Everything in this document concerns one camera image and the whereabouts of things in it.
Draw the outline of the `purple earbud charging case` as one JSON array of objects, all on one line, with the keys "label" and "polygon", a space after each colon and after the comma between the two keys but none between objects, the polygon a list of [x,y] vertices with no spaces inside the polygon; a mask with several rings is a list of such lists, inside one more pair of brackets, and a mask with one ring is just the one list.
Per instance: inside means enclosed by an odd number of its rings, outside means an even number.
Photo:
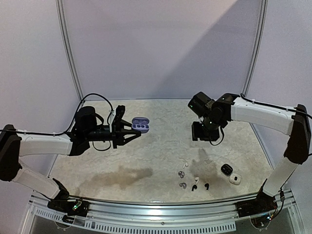
[{"label": "purple earbud charging case", "polygon": [[132,119],[132,129],[140,131],[143,134],[149,132],[149,119],[146,117],[134,117]]}]

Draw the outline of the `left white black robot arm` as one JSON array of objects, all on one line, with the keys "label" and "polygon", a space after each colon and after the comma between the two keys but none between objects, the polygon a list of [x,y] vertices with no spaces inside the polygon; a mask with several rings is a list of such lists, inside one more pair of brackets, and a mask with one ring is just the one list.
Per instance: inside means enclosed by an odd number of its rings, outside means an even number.
[{"label": "left white black robot arm", "polygon": [[0,179],[24,185],[48,198],[49,209],[68,216],[86,217],[90,203],[83,198],[71,199],[69,192],[55,178],[33,171],[21,161],[29,155],[80,156],[93,142],[110,142],[113,148],[123,146],[141,136],[131,123],[123,120],[125,106],[112,110],[108,124],[92,106],[80,108],[74,116],[71,131],[63,134],[43,134],[18,131],[7,124],[0,134]]}]

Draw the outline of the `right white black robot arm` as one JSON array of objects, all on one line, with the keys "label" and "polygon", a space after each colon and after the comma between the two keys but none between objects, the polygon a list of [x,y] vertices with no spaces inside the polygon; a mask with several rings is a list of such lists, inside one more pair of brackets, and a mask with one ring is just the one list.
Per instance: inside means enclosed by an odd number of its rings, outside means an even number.
[{"label": "right white black robot arm", "polygon": [[243,94],[230,93],[214,100],[203,92],[194,95],[188,107],[199,119],[191,126],[193,141],[207,141],[217,146],[217,140],[223,141],[223,130],[230,121],[257,124],[289,136],[283,158],[264,181],[256,197],[235,204],[239,217],[275,210],[273,215],[266,218],[268,221],[274,219],[282,210],[277,205],[275,195],[280,194],[281,201],[284,201],[282,187],[296,168],[311,156],[311,116],[306,107],[301,104],[296,107],[277,106],[247,99]]}]

